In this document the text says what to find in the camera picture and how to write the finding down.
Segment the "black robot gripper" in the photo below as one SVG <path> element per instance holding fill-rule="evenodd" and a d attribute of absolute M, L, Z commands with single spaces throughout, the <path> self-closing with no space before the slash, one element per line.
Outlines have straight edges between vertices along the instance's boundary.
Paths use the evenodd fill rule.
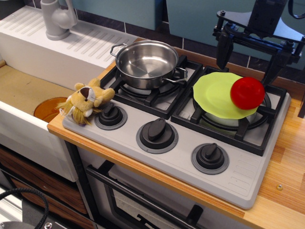
<path fill-rule="evenodd" d="M 233 52 L 234 43 L 265 52 L 271 57 L 261 83 L 271 84 L 288 63 L 297 63 L 305 45 L 305 36 L 286 25 L 282 20 L 284 8 L 295 19 L 304 14 L 294 14 L 292 0 L 257 0 L 251 12 L 221 10 L 213 35 L 218 40 L 216 63 L 224 69 Z"/>

